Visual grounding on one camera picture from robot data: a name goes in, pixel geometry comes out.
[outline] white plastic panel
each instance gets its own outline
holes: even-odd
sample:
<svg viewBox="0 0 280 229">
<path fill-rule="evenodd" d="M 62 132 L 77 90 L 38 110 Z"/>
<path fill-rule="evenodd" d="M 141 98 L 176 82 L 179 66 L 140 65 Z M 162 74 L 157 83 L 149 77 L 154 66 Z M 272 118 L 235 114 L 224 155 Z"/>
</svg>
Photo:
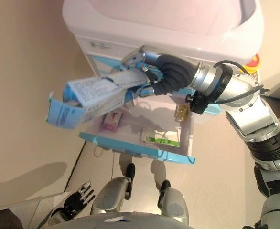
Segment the white plastic panel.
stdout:
<svg viewBox="0 0 280 229">
<path fill-rule="evenodd" d="M 177 4 L 180 1 L 186 3 L 187 0 L 166 1 L 171 4 L 176 15 L 186 15 L 185 8 L 179 9 Z M 173 17 L 166 14 L 165 12 L 169 11 L 168 8 L 156 18 L 168 20 L 167 18 L 170 17 L 172 19 L 169 21 L 172 24 L 161 24 L 161 21 L 153 20 L 151 12 L 146 8 L 144 10 L 143 6 L 142 8 L 139 6 L 143 1 L 130 1 L 128 8 L 127 6 L 123 7 L 123 0 L 119 0 L 118 5 L 121 4 L 122 9 L 117 12 L 112 9 L 111 12 L 106 11 L 114 4 L 112 1 L 103 4 L 105 9 L 96 6 L 96 4 L 101 4 L 99 2 L 89 0 L 64 1 L 63 17 L 68 29 L 75 36 L 117 43 L 126 47 L 140 47 L 148 44 L 205 61 L 216 62 L 230 59 L 240 64 L 248 63 L 261 47 L 263 16 L 259 0 L 243 0 L 239 9 L 235 8 L 235 5 L 237 6 L 240 2 L 236 0 L 190 0 L 190 2 L 194 2 L 197 13 L 195 15 L 190 10 L 189 17 L 194 19 L 190 25 L 185 23 L 189 18 Z M 215 4 L 218 6 L 217 3 L 219 3 L 220 8 L 215 8 Z M 136 14 L 135 11 L 141 12 L 143 19 L 140 16 L 133 16 L 123 20 L 128 15 Z M 119 56 L 122 53 L 124 52 L 118 51 L 115 58 L 120 59 Z"/>
<path fill-rule="evenodd" d="M 135 50 L 136 46 L 96 40 L 88 37 L 76 37 L 78 43 L 85 53 L 96 56 L 104 56 L 115 60 L 121 60 L 127 54 Z"/>
<path fill-rule="evenodd" d="M 100 14 L 194 34 L 221 34 L 241 22 L 240 0 L 87 0 Z"/>
<path fill-rule="evenodd" d="M 89 123 L 80 137 L 91 141 L 98 146 L 114 149 L 135 156 L 150 157 L 161 161 L 174 163 L 194 164 L 191 157 L 193 142 L 193 118 L 188 115 L 186 121 L 178 123 L 174 119 L 176 104 L 183 103 L 184 99 L 161 95 L 156 98 L 138 98 L 135 106 L 126 109 L 120 108 L 123 113 L 116 132 L 101 127 L 104 120 L 99 117 Z M 144 127 L 151 127 L 160 131 L 175 131 L 180 129 L 180 146 L 146 143 L 141 141 Z"/>
</svg>

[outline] gray floor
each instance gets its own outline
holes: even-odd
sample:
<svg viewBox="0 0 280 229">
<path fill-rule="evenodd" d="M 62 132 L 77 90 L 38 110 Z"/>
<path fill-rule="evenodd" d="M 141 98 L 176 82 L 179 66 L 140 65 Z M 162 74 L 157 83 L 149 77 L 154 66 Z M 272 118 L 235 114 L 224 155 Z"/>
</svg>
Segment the gray floor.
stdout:
<svg viewBox="0 0 280 229">
<path fill-rule="evenodd" d="M 280 117 L 280 101 L 267 99 Z M 189 208 L 190 226 L 199 229 L 232 229 L 253 225 L 259 219 L 264 197 L 258 192 L 248 149 L 226 120 L 225 114 L 194 116 L 192 156 L 195 165 L 179 165 L 132 157 L 104 150 L 88 142 L 72 174 L 67 191 L 74 192 L 88 180 L 97 194 L 112 177 L 124 175 L 132 161 L 136 166 L 131 199 L 122 211 L 160 214 L 159 187 L 171 181 Z M 52 197 L 10 208 L 25 229 L 35 229 L 63 197 Z M 89 214 L 91 204 L 79 217 Z"/>
</svg>

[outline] beige wall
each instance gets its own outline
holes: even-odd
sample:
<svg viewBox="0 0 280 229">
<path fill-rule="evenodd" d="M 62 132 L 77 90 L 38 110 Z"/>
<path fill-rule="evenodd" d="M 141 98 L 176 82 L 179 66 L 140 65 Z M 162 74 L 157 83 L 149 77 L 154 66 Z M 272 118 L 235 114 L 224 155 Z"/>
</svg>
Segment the beige wall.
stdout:
<svg viewBox="0 0 280 229">
<path fill-rule="evenodd" d="M 260 49 L 261 81 L 268 95 L 280 98 L 280 0 L 262 0 L 264 35 Z"/>
<path fill-rule="evenodd" d="M 48 94 L 91 70 L 62 0 L 0 0 L 0 206 L 64 190 L 83 141 L 44 122 Z"/>
</svg>

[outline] green label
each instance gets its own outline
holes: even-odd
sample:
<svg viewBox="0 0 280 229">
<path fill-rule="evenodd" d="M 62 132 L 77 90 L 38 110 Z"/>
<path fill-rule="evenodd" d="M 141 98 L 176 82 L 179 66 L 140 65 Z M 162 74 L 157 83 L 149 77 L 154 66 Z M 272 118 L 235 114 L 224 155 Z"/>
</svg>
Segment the green label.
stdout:
<svg viewBox="0 0 280 229">
<path fill-rule="evenodd" d="M 169 146 L 179 146 L 179 142 L 176 141 L 171 141 L 167 139 L 162 139 L 162 138 L 154 138 L 154 137 L 146 137 L 147 142 L 155 142 L 155 143 L 160 143 L 164 145 L 169 145 Z"/>
</svg>

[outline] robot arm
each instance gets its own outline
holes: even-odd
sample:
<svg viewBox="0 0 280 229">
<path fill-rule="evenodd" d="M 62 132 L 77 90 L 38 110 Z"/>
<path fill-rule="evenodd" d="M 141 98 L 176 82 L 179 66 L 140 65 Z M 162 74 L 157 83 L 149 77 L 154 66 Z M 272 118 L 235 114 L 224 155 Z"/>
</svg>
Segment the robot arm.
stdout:
<svg viewBox="0 0 280 229">
<path fill-rule="evenodd" d="M 163 73 L 159 82 L 141 89 L 140 97 L 192 88 L 196 92 L 186 97 L 191 111 L 202 114 L 208 104 L 221 104 L 230 124 L 250 149 L 258 188 L 268 197 L 256 228 L 266 228 L 265 224 L 269 229 L 280 228 L 280 123 L 260 97 L 263 86 L 258 86 L 247 72 L 233 74 L 227 65 L 210 66 L 146 45 L 121 63 L 127 69 L 139 62 Z"/>
</svg>

